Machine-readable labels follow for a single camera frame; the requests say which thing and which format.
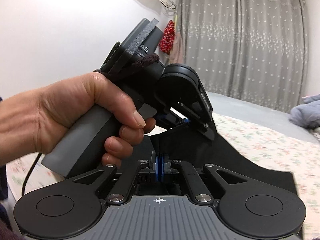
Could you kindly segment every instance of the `floral bedsheet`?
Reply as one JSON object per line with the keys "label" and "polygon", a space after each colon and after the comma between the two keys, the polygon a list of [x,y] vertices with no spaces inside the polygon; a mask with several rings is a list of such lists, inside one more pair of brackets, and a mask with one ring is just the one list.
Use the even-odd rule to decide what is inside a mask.
{"label": "floral bedsheet", "polygon": [[[287,137],[272,129],[218,114],[213,115],[218,132],[243,156],[257,165],[294,174],[298,194],[306,205],[304,239],[320,237],[320,144]],[[164,129],[156,127],[152,134]],[[18,200],[21,187],[36,154],[7,164],[10,189]],[[26,192],[53,184],[62,178],[38,162]]]}

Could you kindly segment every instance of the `fingernail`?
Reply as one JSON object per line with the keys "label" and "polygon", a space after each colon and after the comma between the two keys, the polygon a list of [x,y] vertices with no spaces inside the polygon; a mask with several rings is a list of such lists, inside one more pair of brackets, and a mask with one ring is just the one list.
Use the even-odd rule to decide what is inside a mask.
{"label": "fingernail", "polygon": [[126,126],[122,129],[121,135],[127,140],[134,140],[137,136],[137,131]]}
{"label": "fingernail", "polygon": [[118,167],[121,166],[121,160],[119,160],[118,158],[114,157],[113,155],[109,154],[109,153],[105,153],[102,157],[103,162],[105,163],[105,165],[107,164],[114,164],[117,165]]}
{"label": "fingernail", "polygon": [[146,125],[146,122],[143,120],[143,117],[138,113],[138,111],[135,111],[133,113],[133,117],[136,120],[136,122],[138,123],[138,125],[141,125],[141,126]]}
{"label": "fingernail", "polygon": [[109,143],[109,149],[114,152],[119,152],[122,150],[122,144],[118,140],[112,139]]}

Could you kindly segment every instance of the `red patterned cloth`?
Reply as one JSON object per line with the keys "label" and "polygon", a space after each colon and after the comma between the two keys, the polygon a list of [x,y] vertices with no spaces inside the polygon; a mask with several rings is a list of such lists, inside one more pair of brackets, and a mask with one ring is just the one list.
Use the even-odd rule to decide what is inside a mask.
{"label": "red patterned cloth", "polygon": [[167,26],[164,29],[163,37],[159,43],[159,48],[162,52],[170,55],[170,51],[173,45],[175,33],[174,33],[174,22],[169,21]]}

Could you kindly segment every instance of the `circular pad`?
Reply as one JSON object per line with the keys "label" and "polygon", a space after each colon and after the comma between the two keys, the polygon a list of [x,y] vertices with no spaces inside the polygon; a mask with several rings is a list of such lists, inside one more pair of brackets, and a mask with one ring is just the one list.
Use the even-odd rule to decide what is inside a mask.
{"label": "circular pad", "polygon": [[71,198],[61,195],[45,197],[37,204],[37,210],[48,217],[58,217],[67,214],[74,206]]}
{"label": "circular pad", "polygon": [[257,195],[247,199],[245,206],[253,214],[269,217],[278,214],[282,208],[282,202],[268,195]]}

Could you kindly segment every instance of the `star pattern curtain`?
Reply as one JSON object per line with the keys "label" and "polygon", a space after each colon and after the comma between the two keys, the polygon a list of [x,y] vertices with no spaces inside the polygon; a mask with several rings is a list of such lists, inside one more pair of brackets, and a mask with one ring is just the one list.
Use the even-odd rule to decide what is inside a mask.
{"label": "star pattern curtain", "polygon": [[303,0],[179,0],[183,58],[205,89],[288,112],[308,64]]}

